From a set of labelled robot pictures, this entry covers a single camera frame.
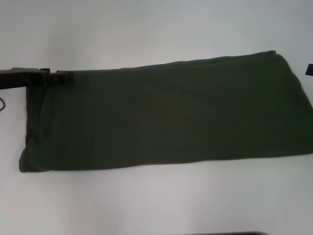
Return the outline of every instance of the dark green towel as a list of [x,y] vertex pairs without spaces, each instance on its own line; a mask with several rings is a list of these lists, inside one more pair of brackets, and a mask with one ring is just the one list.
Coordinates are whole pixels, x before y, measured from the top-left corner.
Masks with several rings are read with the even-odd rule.
[[313,152],[313,109],[275,51],[73,77],[27,88],[22,172]]

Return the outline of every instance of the folded cloth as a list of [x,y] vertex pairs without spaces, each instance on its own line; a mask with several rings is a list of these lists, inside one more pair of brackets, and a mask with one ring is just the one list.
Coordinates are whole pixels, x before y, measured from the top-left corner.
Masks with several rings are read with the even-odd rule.
[[313,109],[275,51],[70,73],[27,88],[21,172],[313,152]]

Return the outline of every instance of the white background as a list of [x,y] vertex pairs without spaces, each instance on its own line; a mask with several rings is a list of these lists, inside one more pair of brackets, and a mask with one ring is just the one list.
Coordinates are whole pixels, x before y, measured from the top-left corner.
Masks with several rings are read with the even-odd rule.
[[[0,69],[112,69],[267,50],[287,59],[312,102],[312,0],[0,3]],[[1,235],[313,233],[313,155],[20,173],[25,89],[0,97]]]

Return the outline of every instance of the white table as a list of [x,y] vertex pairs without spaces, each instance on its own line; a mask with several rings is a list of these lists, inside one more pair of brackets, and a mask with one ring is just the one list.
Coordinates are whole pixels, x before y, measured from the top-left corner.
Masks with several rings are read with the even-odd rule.
[[[313,102],[313,1],[4,0],[0,69],[137,67],[276,50]],[[0,91],[0,234],[313,233],[313,155],[20,173],[25,88]]]

